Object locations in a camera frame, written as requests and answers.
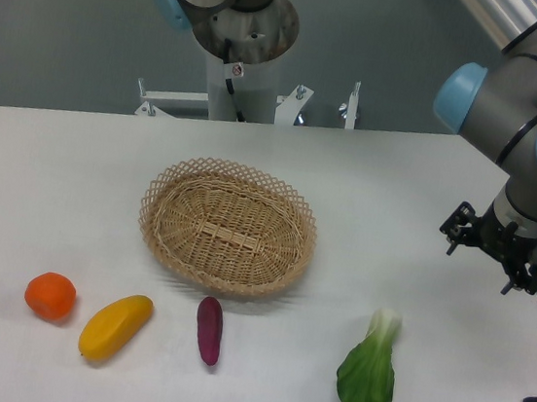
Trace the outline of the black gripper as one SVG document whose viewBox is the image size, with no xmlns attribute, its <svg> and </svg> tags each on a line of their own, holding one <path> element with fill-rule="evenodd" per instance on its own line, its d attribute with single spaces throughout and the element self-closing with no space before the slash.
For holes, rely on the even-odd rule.
<svg viewBox="0 0 537 402">
<path fill-rule="evenodd" d="M 492 204 L 482 216 L 463 201 L 440 226 L 449 244 L 447 255 L 458 246 L 476 247 L 503 265 L 508 283 L 500 291 L 537 293 L 537 221 L 514 208 Z"/>
</svg>

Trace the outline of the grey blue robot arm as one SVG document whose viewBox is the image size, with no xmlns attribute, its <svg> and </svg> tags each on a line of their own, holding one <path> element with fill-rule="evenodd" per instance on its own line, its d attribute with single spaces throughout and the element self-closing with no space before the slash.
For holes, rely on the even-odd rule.
<svg viewBox="0 0 537 402">
<path fill-rule="evenodd" d="M 292 126 L 311 97 L 279 99 L 269 73 L 299 31 L 288 0 L 154 0 L 190 30 L 207 62 L 213 120 Z M 537 292 L 537 0 L 460 0 L 505 57 L 496 70 L 467 63 L 443 83 L 433 109 L 450 131 L 509 176 L 483 215 L 462 203 L 442 225 L 451 246 L 478 248 L 502 265 L 511 289 Z"/>
</svg>

